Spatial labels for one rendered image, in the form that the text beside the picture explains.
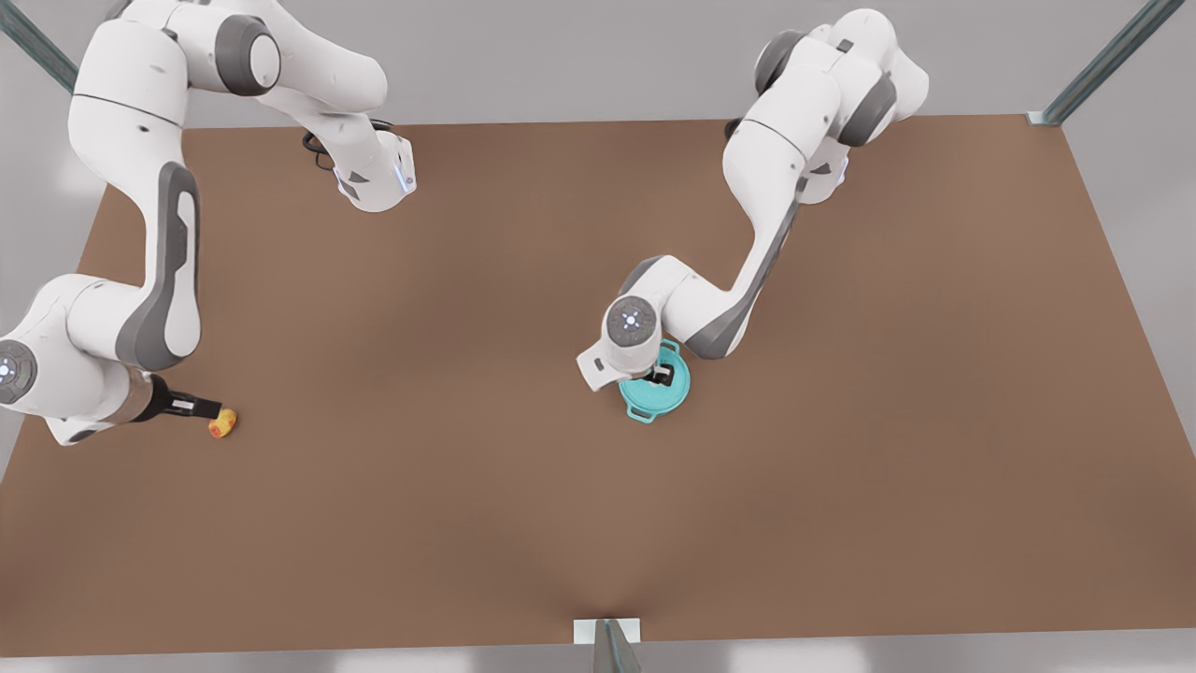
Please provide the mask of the silver frame post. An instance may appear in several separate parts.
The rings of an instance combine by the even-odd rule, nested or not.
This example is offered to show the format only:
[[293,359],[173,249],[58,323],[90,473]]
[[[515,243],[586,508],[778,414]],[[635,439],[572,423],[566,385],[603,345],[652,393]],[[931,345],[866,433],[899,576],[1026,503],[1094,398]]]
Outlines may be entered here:
[[1029,126],[1063,126],[1186,1],[1147,0],[1046,108],[1025,112]]
[[573,636],[593,647],[592,673],[643,673],[633,648],[642,640],[640,618],[576,619]]
[[0,0],[0,31],[66,91],[77,88],[78,66],[12,0]]

